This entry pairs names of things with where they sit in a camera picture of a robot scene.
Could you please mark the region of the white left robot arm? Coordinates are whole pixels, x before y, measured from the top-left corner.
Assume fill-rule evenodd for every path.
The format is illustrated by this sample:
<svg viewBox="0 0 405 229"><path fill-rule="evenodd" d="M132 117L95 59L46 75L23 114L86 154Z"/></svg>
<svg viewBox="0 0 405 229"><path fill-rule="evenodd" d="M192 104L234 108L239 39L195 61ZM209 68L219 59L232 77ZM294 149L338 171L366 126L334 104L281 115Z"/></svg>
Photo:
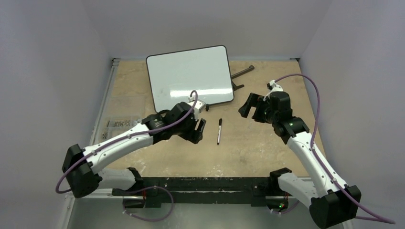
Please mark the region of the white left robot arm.
<svg viewBox="0 0 405 229"><path fill-rule="evenodd" d="M67 149L62 165L75 198L82 198L97 189L115 188L137 195L142 190L141 177L134 168L108 169L107 166L136 150L168 140L178 135L197 144L203 138L206 120L198 115L205 102L180 102L171 110L148 115L126 132L104 142L81 148L78 144Z"/></svg>

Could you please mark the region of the black whiteboard marker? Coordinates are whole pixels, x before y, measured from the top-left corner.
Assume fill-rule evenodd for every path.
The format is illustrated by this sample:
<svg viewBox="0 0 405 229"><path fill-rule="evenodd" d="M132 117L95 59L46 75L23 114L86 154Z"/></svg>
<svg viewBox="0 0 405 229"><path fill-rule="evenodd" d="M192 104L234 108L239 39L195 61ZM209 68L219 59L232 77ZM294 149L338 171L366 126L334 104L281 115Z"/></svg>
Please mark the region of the black whiteboard marker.
<svg viewBox="0 0 405 229"><path fill-rule="evenodd" d="M216 140L217 145L220 144L221 132L222 132L222 122L223 122L223 119L220 118L219 122L218 122L218 135L217 135L217 140Z"/></svg>

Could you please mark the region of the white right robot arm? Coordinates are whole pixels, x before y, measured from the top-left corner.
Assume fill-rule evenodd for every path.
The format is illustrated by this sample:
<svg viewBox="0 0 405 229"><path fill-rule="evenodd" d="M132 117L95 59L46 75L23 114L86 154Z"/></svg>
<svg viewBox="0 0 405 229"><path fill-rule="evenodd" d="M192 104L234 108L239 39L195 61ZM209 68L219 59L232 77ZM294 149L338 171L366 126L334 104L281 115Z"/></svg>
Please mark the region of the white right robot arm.
<svg viewBox="0 0 405 229"><path fill-rule="evenodd" d="M287 168L270 173L268 188L274 194L282 191L293 195L305 205L321 229L343 223L356 217L361 192L356 185L349 186L331 167L315 143L305 122L293 115L291 100L286 92L272 92L267 96L250 93L239 108L246 118L255 108L252 119L273 126L279 136L299 158L313 185L299 179Z"/></svg>

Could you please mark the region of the white whiteboard black frame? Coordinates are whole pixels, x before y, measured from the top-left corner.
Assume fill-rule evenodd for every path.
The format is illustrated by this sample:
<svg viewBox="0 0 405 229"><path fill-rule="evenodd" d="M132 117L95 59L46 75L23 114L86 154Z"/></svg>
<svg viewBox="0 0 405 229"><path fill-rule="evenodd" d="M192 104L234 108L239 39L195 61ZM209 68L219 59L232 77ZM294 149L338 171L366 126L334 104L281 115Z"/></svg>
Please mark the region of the white whiteboard black frame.
<svg viewBox="0 0 405 229"><path fill-rule="evenodd" d="M207 104L234 100L224 45L150 55L146 65L156 112L188 101L193 90Z"/></svg>

